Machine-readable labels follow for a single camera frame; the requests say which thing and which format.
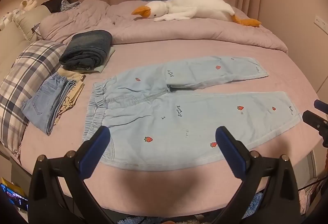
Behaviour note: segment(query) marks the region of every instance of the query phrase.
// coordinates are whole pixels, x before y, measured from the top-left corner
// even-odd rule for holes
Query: blue gripper pad
[[[235,177],[243,179],[251,160],[247,148],[242,142],[237,141],[224,126],[216,129],[215,140]]]
[[[80,179],[84,180],[91,177],[109,142],[110,131],[107,127],[101,126],[90,140],[83,143],[88,145],[86,145],[85,154],[79,161]]]
[[[321,112],[324,112],[325,114],[328,114],[328,104],[320,101],[320,100],[315,100],[314,101],[314,107]]]

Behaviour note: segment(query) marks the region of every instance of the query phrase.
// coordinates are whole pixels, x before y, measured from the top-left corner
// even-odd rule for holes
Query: jeans pocket
[[[52,95],[53,95],[53,93],[47,91],[42,86],[40,87],[40,89],[36,93],[35,98],[33,100],[33,107],[34,107],[37,115],[40,115],[43,112],[45,112],[45,110],[47,109],[47,107],[49,105],[49,101],[50,101]]]

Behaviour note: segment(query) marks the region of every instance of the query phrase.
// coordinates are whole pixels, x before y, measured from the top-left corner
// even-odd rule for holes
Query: pillow
[[[29,44],[30,42],[24,38],[14,22],[10,22],[4,30],[0,31],[0,84],[7,76],[16,58]]]
[[[40,23],[36,24],[33,26],[32,28],[32,33],[36,34],[36,40],[44,40],[44,38],[42,37],[42,35],[40,34],[40,31],[39,31],[39,26],[40,26]]]
[[[49,15],[51,15],[51,13],[46,6],[37,6],[19,15],[15,22],[17,27],[22,30],[24,37],[31,42],[35,42],[37,37],[36,34],[33,34],[32,28]]]
[[[40,40],[32,43],[16,59],[0,85],[0,141],[18,155],[28,119],[21,111],[22,102],[30,99],[43,81],[60,66],[59,58],[66,45]]]

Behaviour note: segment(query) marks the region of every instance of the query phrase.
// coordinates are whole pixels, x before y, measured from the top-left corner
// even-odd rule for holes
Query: folded light blue jeans
[[[231,56],[128,70],[94,84],[83,139],[100,125],[109,127],[111,141],[101,162],[122,169],[175,170],[221,160],[219,126],[251,149],[295,126],[300,115],[284,92],[193,89],[267,75],[255,59]]]
[[[75,84],[75,80],[68,80],[56,72],[42,83],[32,98],[23,102],[23,114],[34,126],[49,135],[58,111]]]

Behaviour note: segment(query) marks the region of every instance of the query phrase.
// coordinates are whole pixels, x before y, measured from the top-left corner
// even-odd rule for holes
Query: orange beak
[[[143,18],[147,18],[147,17],[150,16],[150,7],[148,7],[148,6],[139,6],[131,14],[132,15],[140,15]]]

